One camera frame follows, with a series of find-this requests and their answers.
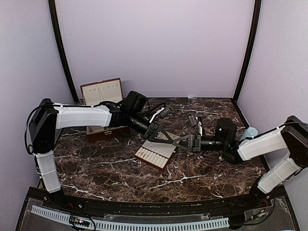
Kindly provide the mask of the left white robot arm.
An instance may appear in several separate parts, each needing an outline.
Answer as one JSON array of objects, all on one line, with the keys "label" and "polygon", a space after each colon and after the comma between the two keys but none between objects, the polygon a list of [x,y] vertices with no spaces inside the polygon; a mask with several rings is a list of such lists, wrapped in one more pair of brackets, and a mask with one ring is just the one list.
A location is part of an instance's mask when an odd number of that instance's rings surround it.
[{"label": "left white robot arm", "polygon": [[166,131],[141,113],[146,103],[148,99],[144,95],[130,91],[127,98],[118,103],[103,101],[96,105],[61,104],[45,98],[31,111],[24,131],[24,138],[30,137],[31,142],[24,140],[25,148],[29,155],[34,156],[45,190],[51,193],[49,202],[56,209],[63,210],[68,206],[68,199],[58,192],[61,183],[54,160],[56,131],[71,127],[124,126],[150,142],[171,144],[173,140]]}]

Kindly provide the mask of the light blue plastic cup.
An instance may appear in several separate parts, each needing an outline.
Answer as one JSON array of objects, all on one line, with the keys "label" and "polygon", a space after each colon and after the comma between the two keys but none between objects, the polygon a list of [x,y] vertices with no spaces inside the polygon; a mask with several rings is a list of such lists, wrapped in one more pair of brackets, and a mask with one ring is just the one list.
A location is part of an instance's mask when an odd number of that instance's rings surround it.
[{"label": "light blue plastic cup", "polygon": [[253,138],[258,135],[258,130],[254,127],[248,127],[241,136],[241,140]]}]

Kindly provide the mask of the black frame post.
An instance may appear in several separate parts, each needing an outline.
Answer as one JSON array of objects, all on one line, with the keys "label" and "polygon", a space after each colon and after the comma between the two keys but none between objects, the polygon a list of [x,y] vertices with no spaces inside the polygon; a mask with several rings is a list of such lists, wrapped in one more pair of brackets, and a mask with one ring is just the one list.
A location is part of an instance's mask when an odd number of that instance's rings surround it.
[{"label": "black frame post", "polygon": [[248,37],[247,46],[246,46],[246,50],[244,54],[244,60],[243,60],[242,68],[241,68],[239,78],[237,81],[237,85],[235,88],[235,92],[232,98],[232,101],[234,104],[237,104],[239,100],[239,97],[240,97],[240,94],[241,94],[241,91],[244,85],[245,77],[247,74],[247,70],[249,67],[249,63],[250,63],[250,59],[251,59],[251,55],[252,55],[252,51],[253,51],[253,47],[255,43],[255,38],[257,34],[258,21],[259,21],[259,16],[260,16],[260,11],[261,11],[261,3],[262,3],[262,0],[255,0],[255,3],[254,3],[252,22],[251,22],[249,37]]},{"label": "black frame post", "polygon": [[78,95],[77,95],[76,87],[73,83],[73,78],[72,78],[70,68],[69,68],[69,64],[68,64],[68,61],[67,61],[67,56],[66,56],[66,53],[65,53],[65,50],[64,50],[64,44],[63,44],[63,40],[62,40],[62,35],[61,35],[61,31],[60,31],[60,24],[59,24],[57,9],[56,9],[56,1],[55,0],[48,0],[48,5],[49,5],[49,11],[50,11],[53,33],[54,33],[54,37],[55,37],[60,61],[61,61],[61,64],[62,64],[62,68],[63,68],[63,71],[64,71],[64,76],[65,76],[66,82],[68,84],[73,102],[77,103],[79,101],[79,98],[78,98]]}]

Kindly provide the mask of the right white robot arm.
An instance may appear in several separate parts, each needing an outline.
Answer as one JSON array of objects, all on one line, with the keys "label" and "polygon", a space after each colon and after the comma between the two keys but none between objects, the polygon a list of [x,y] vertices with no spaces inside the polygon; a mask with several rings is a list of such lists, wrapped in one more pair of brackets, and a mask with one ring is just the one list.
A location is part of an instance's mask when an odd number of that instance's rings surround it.
[{"label": "right white robot arm", "polygon": [[173,141],[173,145],[188,152],[221,151],[222,157],[230,164],[241,164],[257,156],[286,149],[284,158],[274,168],[260,177],[246,197],[250,209],[257,208],[264,201],[264,194],[297,175],[308,166],[308,125],[296,116],[290,116],[276,128],[262,134],[256,131],[246,133],[236,140],[237,126],[228,118],[216,123],[215,135],[190,134]]}]

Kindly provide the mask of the left black frame post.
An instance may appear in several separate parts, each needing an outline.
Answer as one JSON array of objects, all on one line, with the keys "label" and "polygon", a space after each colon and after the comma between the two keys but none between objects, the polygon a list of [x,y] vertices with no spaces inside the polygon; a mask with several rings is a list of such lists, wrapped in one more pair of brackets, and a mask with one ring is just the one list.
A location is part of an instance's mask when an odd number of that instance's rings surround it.
[{"label": "left black frame post", "polygon": [[61,35],[61,31],[60,31],[60,24],[59,24],[57,9],[56,9],[56,1],[55,0],[48,0],[48,5],[49,5],[49,11],[50,11],[53,33],[54,33],[54,37],[55,37],[60,61],[61,61],[61,64],[62,64],[62,68],[63,68],[63,71],[64,71],[64,76],[65,76],[66,82],[68,84],[73,102],[77,103],[79,101],[79,98],[78,98],[78,95],[77,95],[76,87],[73,83],[73,78],[72,78],[70,68],[69,68],[69,64],[68,64],[68,61],[67,61],[67,56],[66,56],[66,53],[65,53],[65,50],[64,50],[64,44],[63,44],[63,40],[62,40],[62,35]]}]

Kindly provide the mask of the beige jewelry tray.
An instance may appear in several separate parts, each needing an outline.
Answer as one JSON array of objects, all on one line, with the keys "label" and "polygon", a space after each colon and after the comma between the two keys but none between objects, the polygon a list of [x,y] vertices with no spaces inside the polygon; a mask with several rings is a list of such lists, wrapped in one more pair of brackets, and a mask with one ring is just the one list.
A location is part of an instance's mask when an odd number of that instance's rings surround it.
[{"label": "beige jewelry tray", "polygon": [[168,143],[157,143],[146,140],[134,157],[160,171],[169,164],[176,146]]}]

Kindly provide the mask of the black front rail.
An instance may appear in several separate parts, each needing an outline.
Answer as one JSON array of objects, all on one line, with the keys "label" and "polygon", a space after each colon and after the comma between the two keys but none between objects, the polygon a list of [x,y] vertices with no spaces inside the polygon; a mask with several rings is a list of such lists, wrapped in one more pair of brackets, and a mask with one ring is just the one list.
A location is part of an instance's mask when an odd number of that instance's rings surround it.
[{"label": "black front rail", "polygon": [[62,191],[50,195],[45,190],[34,187],[28,189],[26,196],[42,201],[43,205],[47,207],[64,209],[73,212],[73,214],[97,217],[107,214],[171,216],[198,213],[236,216],[249,209],[262,207],[269,209],[273,205],[274,196],[282,193],[282,187],[278,187],[276,191],[276,193],[271,192],[267,196],[244,194],[229,198],[183,203],[112,202],[65,195]]}]

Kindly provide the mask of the right black frame post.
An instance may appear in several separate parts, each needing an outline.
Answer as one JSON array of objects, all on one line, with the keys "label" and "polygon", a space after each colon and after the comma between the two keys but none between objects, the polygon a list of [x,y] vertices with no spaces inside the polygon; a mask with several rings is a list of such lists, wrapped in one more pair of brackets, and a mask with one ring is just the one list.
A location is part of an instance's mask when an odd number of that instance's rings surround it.
[{"label": "right black frame post", "polygon": [[255,43],[255,38],[257,34],[258,21],[259,21],[259,16],[260,16],[260,11],[261,11],[261,3],[262,3],[262,0],[255,0],[255,3],[254,3],[252,22],[251,22],[249,37],[248,37],[247,46],[246,46],[246,50],[244,54],[244,60],[243,60],[242,68],[241,68],[239,78],[237,81],[237,85],[235,88],[235,92],[232,98],[232,101],[234,104],[237,104],[239,100],[239,97],[240,97],[240,94],[241,94],[241,91],[244,85],[245,77],[247,74],[247,70],[249,67],[249,63],[250,63],[250,59],[251,59],[251,55],[252,55],[252,51],[253,51],[253,47]]}]

